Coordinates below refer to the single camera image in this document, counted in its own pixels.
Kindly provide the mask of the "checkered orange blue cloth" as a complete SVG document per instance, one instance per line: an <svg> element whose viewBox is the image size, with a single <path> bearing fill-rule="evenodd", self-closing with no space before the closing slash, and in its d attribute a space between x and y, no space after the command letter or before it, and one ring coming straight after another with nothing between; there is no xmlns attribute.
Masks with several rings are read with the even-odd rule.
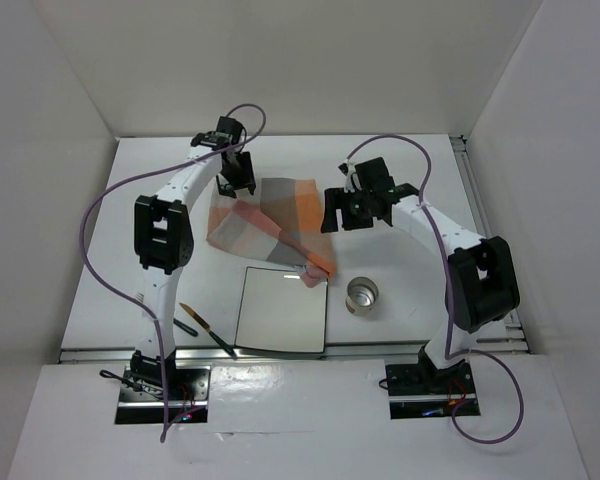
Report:
<svg viewBox="0 0 600 480"><path fill-rule="evenodd" d="M313 179L261 178L235 198L214 188L207 242L226 253L290 266L313 288L338 271L331 237L321 232L322 197Z"/></svg>

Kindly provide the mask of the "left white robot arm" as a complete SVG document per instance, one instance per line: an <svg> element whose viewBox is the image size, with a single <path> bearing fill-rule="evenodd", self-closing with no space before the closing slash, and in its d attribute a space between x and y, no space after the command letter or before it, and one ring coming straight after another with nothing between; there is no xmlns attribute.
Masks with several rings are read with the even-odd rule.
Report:
<svg viewBox="0 0 600 480"><path fill-rule="evenodd" d="M214 130L192 139L190 166L156 194L135 201L134 251L144 273L142 304L154 315L130 369L156 399L169 397L177 387L173 320L180 276L194 252L190 211L211 182L219 194L230 198L240 190L253 194L256 189L251 156L237 146L245 134L238 120L220 117Z"/></svg>

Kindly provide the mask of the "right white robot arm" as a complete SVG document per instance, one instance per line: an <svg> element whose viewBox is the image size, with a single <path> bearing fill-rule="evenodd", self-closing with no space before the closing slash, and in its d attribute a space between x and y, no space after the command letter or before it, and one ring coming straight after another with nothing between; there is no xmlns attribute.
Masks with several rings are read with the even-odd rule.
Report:
<svg viewBox="0 0 600 480"><path fill-rule="evenodd" d="M383 158L340 165L346 182L324 192L324 233L373 227L380 220L440 255L448 318L418 353L412 385L440 391L459 374L481 330L520 303L509 244L468 230L433 207L422 188L396 184Z"/></svg>

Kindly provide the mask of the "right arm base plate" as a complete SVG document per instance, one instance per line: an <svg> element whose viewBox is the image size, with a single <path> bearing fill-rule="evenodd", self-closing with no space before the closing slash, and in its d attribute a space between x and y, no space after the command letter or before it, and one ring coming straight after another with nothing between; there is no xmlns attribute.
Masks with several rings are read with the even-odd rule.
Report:
<svg viewBox="0 0 600 480"><path fill-rule="evenodd" d="M378 386L388 394L392 420L480 416L473 372L462 361L435 380L425 380L416 364L387 364Z"/></svg>

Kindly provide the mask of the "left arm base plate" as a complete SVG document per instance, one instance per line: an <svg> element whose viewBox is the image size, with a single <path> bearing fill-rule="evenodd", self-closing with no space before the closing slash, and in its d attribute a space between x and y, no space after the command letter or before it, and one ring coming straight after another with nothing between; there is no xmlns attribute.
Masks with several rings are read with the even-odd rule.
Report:
<svg viewBox="0 0 600 480"><path fill-rule="evenodd" d="M160 386L134 378L129 368L121 375L108 374L120 384L114 423L116 425L162 424L163 392ZM176 371L169 384L168 420L179 418L180 424L206 423L210 392L211 367L184 368Z"/></svg>

